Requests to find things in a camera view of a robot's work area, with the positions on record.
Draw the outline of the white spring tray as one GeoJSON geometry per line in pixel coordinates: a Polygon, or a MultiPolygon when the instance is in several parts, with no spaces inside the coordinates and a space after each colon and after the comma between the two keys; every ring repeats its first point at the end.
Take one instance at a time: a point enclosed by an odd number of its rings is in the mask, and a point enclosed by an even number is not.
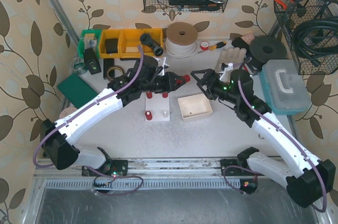
{"type": "Polygon", "coordinates": [[[208,118],[213,113],[211,104],[204,94],[182,97],[177,101],[184,122],[208,118]]]}

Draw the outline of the white peg base plate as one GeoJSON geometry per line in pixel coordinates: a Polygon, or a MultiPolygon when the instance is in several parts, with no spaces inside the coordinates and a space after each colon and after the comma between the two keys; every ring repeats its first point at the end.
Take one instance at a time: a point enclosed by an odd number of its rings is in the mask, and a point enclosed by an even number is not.
{"type": "Polygon", "coordinates": [[[145,122],[168,122],[170,121],[170,98],[163,98],[162,94],[153,93],[153,97],[148,99],[145,97],[145,111],[149,110],[153,119],[145,122]]]}

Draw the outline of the beige work glove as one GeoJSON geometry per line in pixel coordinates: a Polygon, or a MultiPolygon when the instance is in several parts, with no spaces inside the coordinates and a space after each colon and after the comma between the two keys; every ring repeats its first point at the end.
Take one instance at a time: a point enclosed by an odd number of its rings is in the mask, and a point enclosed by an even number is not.
{"type": "Polygon", "coordinates": [[[228,48],[223,49],[217,60],[215,71],[222,71],[221,65],[233,63],[233,69],[238,69],[246,57],[247,50],[245,48],[228,48]]]}

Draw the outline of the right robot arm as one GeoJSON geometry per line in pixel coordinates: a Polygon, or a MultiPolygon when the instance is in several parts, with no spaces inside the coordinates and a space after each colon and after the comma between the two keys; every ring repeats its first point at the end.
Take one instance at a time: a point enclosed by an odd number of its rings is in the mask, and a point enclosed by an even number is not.
{"type": "Polygon", "coordinates": [[[255,96],[250,73],[243,67],[234,69],[228,83],[213,69],[195,70],[191,76],[208,99],[233,104],[237,117],[262,135],[284,160],[280,163],[251,147],[238,154],[237,168],[270,178],[300,207],[312,206],[324,213],[327,194],[333,189],[335,165],[329,159],[322,161],[285,129],[272,109],[255,96]]]}

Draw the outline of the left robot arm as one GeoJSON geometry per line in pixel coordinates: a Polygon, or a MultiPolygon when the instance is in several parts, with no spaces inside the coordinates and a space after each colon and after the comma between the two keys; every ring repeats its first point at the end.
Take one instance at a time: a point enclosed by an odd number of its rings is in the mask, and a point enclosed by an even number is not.
{"type": "Polygon", "coordinates": [[[164,64],[142,54],[132,68],[111,81],[93,100],[63,119],[46,119],[38,149],[43,149],[58,170],[76,164],[107,173],[112,170],[112,159],[106,151],[101,147],[88,150],[79,146],[77,140],[108,115],[139,99],[142,93],[167,94],[189,81],[188,75],[166,72],[164,64]]]}

